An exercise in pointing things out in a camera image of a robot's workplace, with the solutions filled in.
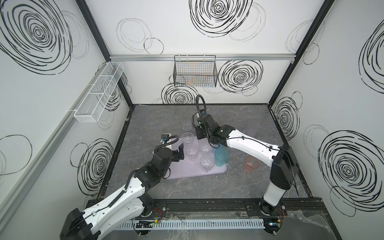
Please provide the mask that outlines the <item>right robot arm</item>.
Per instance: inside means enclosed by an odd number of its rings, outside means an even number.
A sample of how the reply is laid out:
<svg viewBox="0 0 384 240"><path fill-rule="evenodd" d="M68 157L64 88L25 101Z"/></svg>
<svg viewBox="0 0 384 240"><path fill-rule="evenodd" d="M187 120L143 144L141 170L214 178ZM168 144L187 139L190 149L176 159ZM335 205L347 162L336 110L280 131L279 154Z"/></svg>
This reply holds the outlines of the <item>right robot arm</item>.
<svg viewBox="0 0 384 240"><path fill-rule="evenodd" d="M242 151L271 168L270 182L259 203L264 215L275 213L286 191L296 187L299 164L293 149L287 145L272 145L252 138L229 125L219 125L204 110L192 117L198 139L207 139L210 144Z"/></svg>

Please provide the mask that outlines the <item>teal plastic cup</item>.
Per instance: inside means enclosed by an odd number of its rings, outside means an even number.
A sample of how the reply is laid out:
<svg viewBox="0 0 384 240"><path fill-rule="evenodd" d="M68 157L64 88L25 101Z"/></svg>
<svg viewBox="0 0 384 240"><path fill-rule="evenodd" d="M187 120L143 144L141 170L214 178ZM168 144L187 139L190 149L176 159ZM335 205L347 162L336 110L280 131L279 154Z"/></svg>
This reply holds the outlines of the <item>teal plastic cup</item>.
<svg viewBox="0 0 384 240"><path fill-rule="evenodd" d="M229 151L227 147L220 145L214 153L215 165L217 167L224 166L229 159Z"/></svg>

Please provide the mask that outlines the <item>lilac plastic tray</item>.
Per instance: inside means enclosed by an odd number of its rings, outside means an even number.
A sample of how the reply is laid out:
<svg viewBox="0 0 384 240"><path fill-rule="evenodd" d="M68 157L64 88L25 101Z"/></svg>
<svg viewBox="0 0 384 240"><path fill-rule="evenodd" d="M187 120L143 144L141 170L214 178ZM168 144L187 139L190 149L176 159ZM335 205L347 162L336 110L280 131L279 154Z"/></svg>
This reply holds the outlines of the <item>lilac plastic tray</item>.
<svg viewBox="0 0 384 240"><path fill-rule="evenodd" d="M195 140L193 143L197 143L199 145L199 140L197 139L197 137L195 137ZM184 144L181 138L177 141L177 143L172 144L170 148L172 148L172 150L178 150L178 147L180 144ZM214 167L209 173L203 172L200 164L200 158L204 154L200 150L200 153L198 154L197 157L190 158L185 153L185 146L186 144L184 144L185 158L183 160L180 160L179 162L171 163L169 169L167 170L165 179L181 179L181 178L187 178L187 177L221 174L227 171L226 165L222 167L217 167L216 165L214 165ZM212 150L211 153L208 153L208 154L211 154L214 157L214 149Z"/></svg>

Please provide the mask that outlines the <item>pink plastic cup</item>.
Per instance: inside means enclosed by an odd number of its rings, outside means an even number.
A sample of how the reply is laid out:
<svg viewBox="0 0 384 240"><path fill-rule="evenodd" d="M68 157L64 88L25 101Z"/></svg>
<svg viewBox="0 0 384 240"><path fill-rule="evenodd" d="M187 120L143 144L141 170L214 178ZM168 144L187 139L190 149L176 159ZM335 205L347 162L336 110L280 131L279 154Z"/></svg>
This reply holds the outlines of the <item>pink plastic cup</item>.
<svg viewBox="0 0 384 240"><path fill-rule="evenodd" d="M253 157L253 156L247 156L244 162L244 170L246 172L253 172L259 167L260 160Z"/></svg>

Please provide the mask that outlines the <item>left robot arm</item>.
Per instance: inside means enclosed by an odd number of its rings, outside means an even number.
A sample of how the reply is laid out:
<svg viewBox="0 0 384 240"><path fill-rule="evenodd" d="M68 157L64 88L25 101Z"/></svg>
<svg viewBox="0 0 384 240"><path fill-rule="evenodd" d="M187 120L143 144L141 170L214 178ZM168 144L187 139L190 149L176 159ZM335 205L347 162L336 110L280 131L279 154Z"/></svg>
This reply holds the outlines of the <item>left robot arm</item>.
<svg viewBox="0 0 384 240"><path fill-rule="evenodd" d="M184 159L184 145L172 150L169 144L157 146L152 159L130 173L127 182L113 194L80 211L74 209L59 234L61 240L101 240L121 224L148 216L154 200L148 191L164 178L172 162Z"/></svg>

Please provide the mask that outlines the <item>clear glass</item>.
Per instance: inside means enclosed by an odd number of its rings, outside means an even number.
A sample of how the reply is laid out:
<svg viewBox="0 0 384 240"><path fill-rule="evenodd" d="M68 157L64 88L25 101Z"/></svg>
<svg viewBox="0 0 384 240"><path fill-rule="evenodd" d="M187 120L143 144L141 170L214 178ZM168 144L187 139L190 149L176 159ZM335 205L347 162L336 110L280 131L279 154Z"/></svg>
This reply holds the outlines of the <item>clear glass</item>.
<svg viewBox="0 0 384 240"><path fill-rule="evenodd" d="M200 150L203 154L208 154L208 153L211 153L212 150L213 150L213 147L211 146L211 144L209 143L208 140L206 139L203 139L203 140L199 140L199 146L200 146Z"/></svg>
<svg viewBox="0 0 384 240"><path fill-rule="evenodd" d="M202 171L209 173L215 165L214 157L211 154L204 154L200 158Z"/></svg>
<svg viewBox="0 0 384 240"><path fill-rule="evenodd" d="M185 146L185 153L190 158L195 158L200 153L200 147L197 143L190 143Z"/></svg>
<svg viewBox="0 0 384 240"><path fill-rule="evenodd" d="M184 144L192 144L195 140L195 135L191 132L185 132L182 134L181 139Z"/></svg>

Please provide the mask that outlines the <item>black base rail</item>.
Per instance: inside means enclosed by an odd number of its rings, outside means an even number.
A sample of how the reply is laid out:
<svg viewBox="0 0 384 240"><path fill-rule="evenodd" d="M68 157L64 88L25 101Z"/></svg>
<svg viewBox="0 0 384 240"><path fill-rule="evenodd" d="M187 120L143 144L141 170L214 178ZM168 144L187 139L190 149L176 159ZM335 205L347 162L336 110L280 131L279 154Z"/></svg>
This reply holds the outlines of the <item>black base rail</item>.
<svg viewBox="0 0 384 240"><path fill-rule="evenodd" d="M148 216L151 212L157 212L164 217L170 213L181 212L246 212L249 217L279 217L287 211L311 211L323 210L325 204L320 198L283 198L275 211L267 210L262 207L262 199L149 199L148 197L139 197L138 204L133 200L125 206L139 206L144 209L138 216Z"/></svg>

